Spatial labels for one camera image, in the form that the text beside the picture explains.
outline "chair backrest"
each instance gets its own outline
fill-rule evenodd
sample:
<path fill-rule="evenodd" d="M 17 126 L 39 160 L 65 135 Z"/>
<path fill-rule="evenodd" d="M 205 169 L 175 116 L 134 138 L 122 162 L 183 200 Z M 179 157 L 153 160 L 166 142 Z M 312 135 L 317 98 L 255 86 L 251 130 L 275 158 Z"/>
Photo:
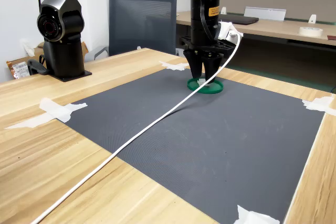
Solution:
<path fill-rule="evenodd" d="M 110 0 L 109 54 L 150 48 L 175 54 L 176 0 Z"/>

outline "gray mat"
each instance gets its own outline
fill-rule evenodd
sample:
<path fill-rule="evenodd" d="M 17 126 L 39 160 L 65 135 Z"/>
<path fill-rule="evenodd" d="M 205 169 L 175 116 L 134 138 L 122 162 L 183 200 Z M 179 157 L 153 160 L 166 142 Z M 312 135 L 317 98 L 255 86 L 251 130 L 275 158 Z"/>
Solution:
<path fill-rule="evenodd" d="M 114 152 L 190 94 L 190 77 L 162 70 L 85 98 L 66 124 Z M 218 80 L 222 93 L 194 95 L 118 157 L 218 222 L 233 223 L 237 205 L 283 221 L 323 112 Z"/>

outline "chair armrest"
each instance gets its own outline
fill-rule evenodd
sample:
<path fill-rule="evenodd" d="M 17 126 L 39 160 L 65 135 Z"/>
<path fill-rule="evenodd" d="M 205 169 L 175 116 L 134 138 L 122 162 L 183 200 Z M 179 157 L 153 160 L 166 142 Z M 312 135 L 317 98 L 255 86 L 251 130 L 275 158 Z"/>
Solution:
<path fill-rule="evenodd" d="M 109 55 L 109 47 L 100 46 L 96 47 L 94 50 L 88 52 L 84 57 L 84 62 L 95 60 L 102 52 L 106 51 Z"/>

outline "white cable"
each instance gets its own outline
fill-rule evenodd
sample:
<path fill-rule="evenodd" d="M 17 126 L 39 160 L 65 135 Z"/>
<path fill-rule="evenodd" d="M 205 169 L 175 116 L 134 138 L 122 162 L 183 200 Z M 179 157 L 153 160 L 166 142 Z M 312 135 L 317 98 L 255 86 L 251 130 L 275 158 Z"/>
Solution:
<path fill-rule="evenodd" d="M 50 214 L 56 207 L 58 207 L 66 198 L 68 198 L 74 191 L 76 191 L 81 185 L 83 185 L 89 178 L 91 178 L 94 174 L 96 174 L 100 169 L 102 169 L 107 163 L 109 163 L 119 152 L 121 152 L 127 145 L 133 142 L 134 139 L 136 139 L 138 136 L 140 136 L 142 133 L 144 133 L 146 130 L 148 130 L 150 127 L 155 125 L 157 122 L 164 119 L 166 116 L 168 116 L 170 113 L 172 113 L 175 109 L 177 109 L 180 105 L 182 105 L 186 100 L 188 100 L 191 96 L 193 96 L 195 93 L 198 92 L 202 87 L 207 85 L 211 80 L 213 80 L 219 72 L 222 71 L 223 68 L 230 62 L 232 57 L 235 55 L 239 44 L 240 44 L 240 34 L 236 34 L 238 36 L 238 42 L 235 50 L 231 54 L 231 56 L 227 59 L 227 61 L 222 65 L 219 70 L 211 76 L 206 82 L 204 82 L 201 86 L 199 86 L 195 91 L 193 91 L 190 95 L 188 95 L 186 98 L 184 98 L 178 105 L 176 105 L 174 108 L 169 110 L 167 113 L 162 115 L 160 118 L 156 119 L 154 122 L 152 122 L 150 125 L 148 125 L 146 128 L 144 128 L 142 131 L 140 131 L 137 135 L 129 139 L 126 143 L 124 143 L 122 146 L 119 147 L 111 156 L 108 157 L 107 160 L 105 160 L 101 165 L 99 165 L 96 169 L 94 169 L 92 172 L 90 172 L 85 178 L 83 178 L 80 182 L 78 182 L 72 189 L 67 191 L 58 201 L 56 201 L 51 207 L 49 207 L 47 210 L 45 210 L 39 217 L 37 217 L 31 224 L 38 224 L 40 221 L 42 221 L 48 214 Z"/>

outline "wooden desk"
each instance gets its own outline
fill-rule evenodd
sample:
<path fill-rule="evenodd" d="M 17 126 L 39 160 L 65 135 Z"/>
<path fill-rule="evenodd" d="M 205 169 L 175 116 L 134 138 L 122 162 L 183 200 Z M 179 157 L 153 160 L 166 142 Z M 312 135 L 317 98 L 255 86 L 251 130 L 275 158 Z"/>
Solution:
<path fill-rule="evenodd" d="M 110 153 L 52 120 L 36 128 L 5 127 L 42 114 L 41 98 L 65 105 L 163 69 L 184 58 L 149 49 L 86 64 L 91 76 L 60 82 L 35 75 L 0 84 L 0 222 L 28 223 L 101 164 Z M 329 93 L 225 69 L 222 78 L 313 100 Z M 336 220 L 336 117 L 325 115 L 288 223 Z M 74 192 L 44 223 L 215 223 L 172 192 L 115 158 Z"/>
<path fill-rule="evenodd" d="M 177 24 L 190 26 L 190 12 L 181 12 L 176 18 Z M 300 35 L 300 27 L 317 27 L 323 29 L 322 37 L 313 38 Z M 270 21 L 259 20 L 257 23 L 250 25 L 235 25 L 236 29 L 241 33 L 261 35 L 268 37 L 276 37 L 282 39 L 293 39 L 312 43 L 320 43 L 325 45 L 336 46 L 336 40 L 328 40 L 327 35 L 336 36 L 336 26 L 322 24 L 308 24 L 298 21 Z"/>

